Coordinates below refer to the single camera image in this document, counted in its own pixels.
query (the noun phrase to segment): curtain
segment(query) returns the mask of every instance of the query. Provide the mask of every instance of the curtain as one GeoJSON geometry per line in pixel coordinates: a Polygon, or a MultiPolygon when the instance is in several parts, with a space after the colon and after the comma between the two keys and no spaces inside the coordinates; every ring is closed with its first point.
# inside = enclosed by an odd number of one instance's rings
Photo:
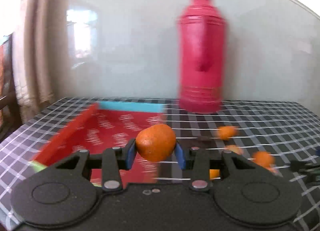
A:
{"type": "Polygon", "coordinates": [[[13,41],[13,74],[23,122],[53,102],[47,61],[49,0],[21,0],[13,41]]]}

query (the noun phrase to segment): light gray wall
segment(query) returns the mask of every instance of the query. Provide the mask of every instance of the light gray wall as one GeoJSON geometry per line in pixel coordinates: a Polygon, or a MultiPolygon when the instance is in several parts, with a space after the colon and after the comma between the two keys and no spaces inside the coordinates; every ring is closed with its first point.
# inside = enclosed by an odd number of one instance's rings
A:
{"type": "MultiPolygon", "coordinates": [[[[56,96],[176,98],[176,21],[189,0],[51,0],[56,96]],[[74,57],[69,9],[97,13],[90,56],[74,57]]],[[[224,98],[297,101],[320,114],[320,20],[290,0],[214,0],[228,21],[224,98]]]]}

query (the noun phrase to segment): wooden chair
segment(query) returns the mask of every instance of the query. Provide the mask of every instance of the wooden chair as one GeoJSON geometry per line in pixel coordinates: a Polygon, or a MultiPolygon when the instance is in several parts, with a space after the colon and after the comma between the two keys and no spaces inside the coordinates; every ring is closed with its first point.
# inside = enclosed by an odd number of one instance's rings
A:
{"type": "Polygon", "coordinates": [[[0,142],[22,125],[12,71],[12,34],[0,46],[0,142]]]}

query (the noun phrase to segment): thermos bottle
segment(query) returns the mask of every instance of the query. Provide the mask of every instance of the thermos bottle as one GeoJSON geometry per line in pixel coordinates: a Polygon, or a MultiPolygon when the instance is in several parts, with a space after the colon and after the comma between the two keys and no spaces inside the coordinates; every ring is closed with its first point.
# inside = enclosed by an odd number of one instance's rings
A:
{"type": "Polygon", "coordinates": [[[225,20],[211,0],[192,0],[179,29],[180,108],[215,113],[221,105],[225,20]]]}

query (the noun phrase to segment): black and white tablecloth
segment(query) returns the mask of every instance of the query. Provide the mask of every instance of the black and white tablecloth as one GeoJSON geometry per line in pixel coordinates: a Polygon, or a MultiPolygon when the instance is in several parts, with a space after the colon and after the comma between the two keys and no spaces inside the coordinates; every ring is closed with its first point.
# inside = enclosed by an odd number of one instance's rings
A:
{"type": "MultiPolygon", "coordinates": [[[[8,230],[18,224],[10,207],[11,190],[17,182],[34,174],[29,160],[59,129],[97,100],[108,99],[63,98],[0,144],[0,221],[8,230]]],[[[167,104],[166,123],[175,130],[177,139],[185,147],[195,146],[199,136],[208,136],[213,141],[203,145],[210,150],[219,151],[226,144],[236,144],[248,159],[258,150],[270,152],[282,176],[290,181],[298,181],[302,196],[307,198],[295,223],[306,231],[316,230],[320,226],[319,187],[307,188],[303,182],[304,176],[290,172],[286,165],[291,159],[320,162],[315,155],[320,143],[320,118],[302,105],[295,102],[227,100],[218,114],[199,115],[179,109],[175,100],[109,100],[167,104]],[[215,139],[217,127],[223,125],[239,127],[239,135],[228,143],[215,139]]],[[[189,177],[188,171],[181,171],[174,155],[160,163],[159,182],[179,182],[189,180],[189,177]]]]}

